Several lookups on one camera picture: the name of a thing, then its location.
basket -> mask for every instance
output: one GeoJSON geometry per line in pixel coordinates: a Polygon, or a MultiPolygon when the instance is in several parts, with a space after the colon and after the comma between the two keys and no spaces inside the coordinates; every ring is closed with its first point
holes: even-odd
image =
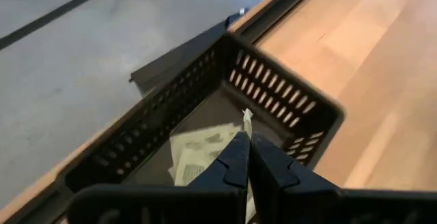
{"type": "Polygon", "coordinates": [[[241,123],[245,108],[254,114],[254,131],[310,168],[343,121],[337,104],[254,46],[225,33],[64,168],[57,185],[67,194],[99,183],[171,185],[171,134],[241,123]]]}

wooden counter edge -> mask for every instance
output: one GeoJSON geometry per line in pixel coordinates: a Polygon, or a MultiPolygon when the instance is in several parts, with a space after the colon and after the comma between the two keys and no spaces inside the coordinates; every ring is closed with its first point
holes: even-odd
{"type": "MultiPolygon", "coordinates": [[[[264,6],[266,6],[272,0],[263,0],[254,8],[249,10],[242,18],[237,20],[228,30],[235,31],[248,21],[253,15],[259,12],[264,6]]],[[[37,197],[46,187],[52,184],[58,175],[58,173],[75,159],[83,150],[88,148],[93,143],[98,143],[110,135],[116,128],[118,128],[123,122],[125,122],[132,113],[134,113],[141,106],[141,102],[136,104],[131,110],[116,119],[111,125],[107,126],[100,132],[97,132],[91,139],[86,141],[83,145],[79,146],[75,151],[66,156],[60,163],[54,166],[49,172],[44,174],[41,178],[36,180],[31,186],[26,188],[18,196],[16,196],[7,206],[0,210],[0,223],[6,222],[13,214],[18,212],[26,203],[31,201],[34,197],[37,197]]]]}

concrete floor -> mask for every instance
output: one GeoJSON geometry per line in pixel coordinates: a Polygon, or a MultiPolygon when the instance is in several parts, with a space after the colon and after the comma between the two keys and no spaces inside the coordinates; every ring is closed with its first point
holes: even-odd
{"type": "MultiPolygon", "coordinates": [[[[0,36],[65,1],[0,0],[0,36]]],[[[0,207],[140,100],[132,71],[260,1],[91,0],[0,51],[0,207]]]]}

slotted basket wall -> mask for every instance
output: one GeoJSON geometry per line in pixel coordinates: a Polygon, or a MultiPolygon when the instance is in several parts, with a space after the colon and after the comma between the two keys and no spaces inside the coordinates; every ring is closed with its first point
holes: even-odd
{"type": "Polygon", "coordinates": [[[75,193],[92,184],[122,182],[218,89],[281,133],[281,147],[309,167],[317,163],[343,121],[337,104],[226,33],[162,89],[144,98],[117,129],[73,160],[59,174],[58,186],[75,193]]]}

wooden countertop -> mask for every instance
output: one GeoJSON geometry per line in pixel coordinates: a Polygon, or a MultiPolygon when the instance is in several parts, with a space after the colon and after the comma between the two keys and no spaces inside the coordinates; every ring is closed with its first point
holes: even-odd
{"type": "MultiPolygon", "coordinates": [[[[242,22],[271,0],[232,25],[242,22]]],[[[315,171],[354,188],[437,189],[436,0],[304,0],[258,47],[338,100],[346,120],[315,171]]],[[[4,222],[116,120],[0,211],[4,222]]]]}

